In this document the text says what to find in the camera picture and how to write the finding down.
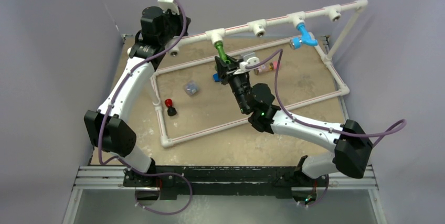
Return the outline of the white PVC pipe frame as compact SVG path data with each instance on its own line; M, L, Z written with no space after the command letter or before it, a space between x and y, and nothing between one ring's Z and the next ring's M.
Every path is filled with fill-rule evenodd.
M331 73L336 85L337 90L331 93L327 93L318 97L314 97L308 100L304 100L298 103L290 104L286 106L286 109L293 110L298 109L307 105L315 104L318 102L322 102L325 100L329 100L332 98L342 97L350 93L350 89L347 84L343 81L340 74L336 71L333 65L333 55L338 50L339 46L345 39L346 35L349 33L355 22L357 21L359 15L366 9L368 6L368 0L355 0L346 4L336 4L325 6L319 9L303 11L303 12L295 12L290 13L285 16L269 18L269 19L258 19L251 22L248 22L244 25L238 25L229 28L218 28L213 30L208 30L204 33L198 35L192 35L188 37L184 37L181 41L174 45L173 42L169 42L170 46L173 46L167 53L171 56L177 56L179 54L179 49L181 46L194 44L201 41L211 41L212 43L222 41L224 37L229 35L235 35L239 33L252 32L257 37L262 37L265 35L266 28L281 25L281 24L292 24L296 27L298 24L304 23L305 20L316 17L326 16L332 22L335 22L340 19L341 14L348 10L353 10L354 14L351 16L345 27L343 28L338 40L334 43L331 50L328 53L324 53L320 46L315 46L315 50L320 56L320 59ZM160 128L160 144L163 148L172 147L176 144L187 142L190 140L194 140L198 137L210 135L213 133L221 132L224 130L228 130L243 124L246 124L247 119L238 119L232 122L224 123L218 126L210 127L201 131L197 131L191 134L186 134L176 138L168 137L166 131L165 120L163 117L163 112L161 108L160 101L156 101L153 103L156 111L156 116L158 120L158 125Z

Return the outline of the green water faucet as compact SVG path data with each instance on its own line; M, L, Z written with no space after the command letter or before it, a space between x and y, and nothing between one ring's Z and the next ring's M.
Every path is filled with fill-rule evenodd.
M222 41L218 41L216 43L214 43L214 47L216 48L219 58L224 62L224 63L231 63L231 61L228 59L225 50L224 50L224 44Z

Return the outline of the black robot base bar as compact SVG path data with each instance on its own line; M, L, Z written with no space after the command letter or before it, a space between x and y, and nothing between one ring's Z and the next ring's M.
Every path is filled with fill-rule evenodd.
M143 176L124 170L124 187L154 187L163 200L179 195L274 196L310 203L327 176L313 179L294 166L173 166L156 165Z

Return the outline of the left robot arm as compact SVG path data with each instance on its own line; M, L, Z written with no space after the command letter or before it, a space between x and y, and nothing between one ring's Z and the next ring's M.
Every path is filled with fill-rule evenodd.
M125 70L107 99L95 110L88 110L84 123L98 160L105 165L104 152L135 170L136 180L144 187L156 182L155 161L136 144L136 133L127 121L145 84L158 69L165 54L188 34L191 19L159 7L142 11L141 29L128 49Z

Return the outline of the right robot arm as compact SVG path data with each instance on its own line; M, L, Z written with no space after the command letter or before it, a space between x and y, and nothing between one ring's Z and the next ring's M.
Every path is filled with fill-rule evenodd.
M218 76L228 84L242 114L258 132L293 136L327 150L318 156L300 160L294 172L296 182L308 185L325 174L341 172L350 177L363 178L373 144L360 124L353 120L329 123L305 118L274 104L275 96L265 83L250 84L249 73L236 73L241 60L228 56L226 61L214 57Z

